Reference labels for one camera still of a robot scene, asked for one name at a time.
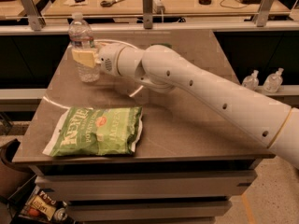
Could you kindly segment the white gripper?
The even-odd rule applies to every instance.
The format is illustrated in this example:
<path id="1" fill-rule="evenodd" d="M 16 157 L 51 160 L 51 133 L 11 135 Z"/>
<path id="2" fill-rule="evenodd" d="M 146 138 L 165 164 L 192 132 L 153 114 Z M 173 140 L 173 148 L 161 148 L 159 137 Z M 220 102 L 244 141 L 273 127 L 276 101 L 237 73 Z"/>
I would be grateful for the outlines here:
<path id="1" fill-rule="evenodd" d="M 121 43 L 111 43 L 103 46 L 99 53 L 97 49 L 72 49 L 72 56 L 75 62 L 90 68 L 97 65 L 99 56 L 101 70 L 108 75 L 118 77 L 120 75 L 118 59 L 124 48 L 125 45 Z"/>

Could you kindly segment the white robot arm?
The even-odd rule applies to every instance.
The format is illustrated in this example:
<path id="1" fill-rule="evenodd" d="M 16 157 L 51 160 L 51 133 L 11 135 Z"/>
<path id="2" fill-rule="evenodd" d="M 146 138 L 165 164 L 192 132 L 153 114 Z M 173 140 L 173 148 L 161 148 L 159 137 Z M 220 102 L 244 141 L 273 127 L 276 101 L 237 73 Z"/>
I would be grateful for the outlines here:
<path id="1" fill-rule="evenodd" d="M 100 49 L 73 49 L 72 55 L 77 63 L 98 65 L 106 74 L 129 77 L 157 92 L 183 89 L 299 168 L 297 108 L 205 71 L 162 45 L 135 49 L 111 43 Z"/>

